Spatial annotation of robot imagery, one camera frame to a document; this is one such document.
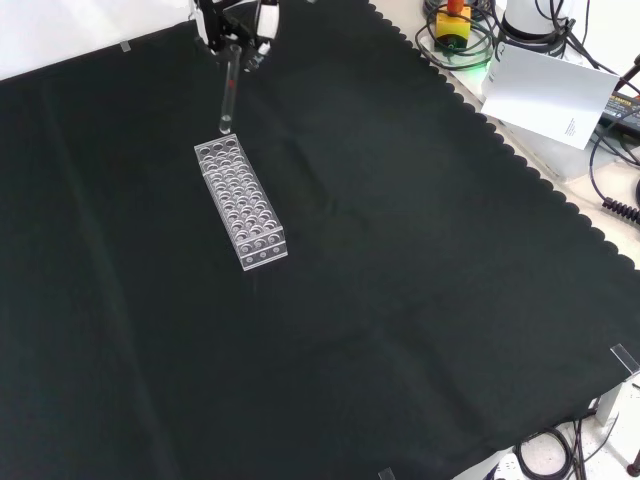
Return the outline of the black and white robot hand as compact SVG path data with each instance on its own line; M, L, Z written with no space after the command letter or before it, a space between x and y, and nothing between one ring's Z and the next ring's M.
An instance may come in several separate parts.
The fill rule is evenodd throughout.
M280 23L279 1L192 1L199 44L218 62L241 49L240 67L256 71L271 51Z

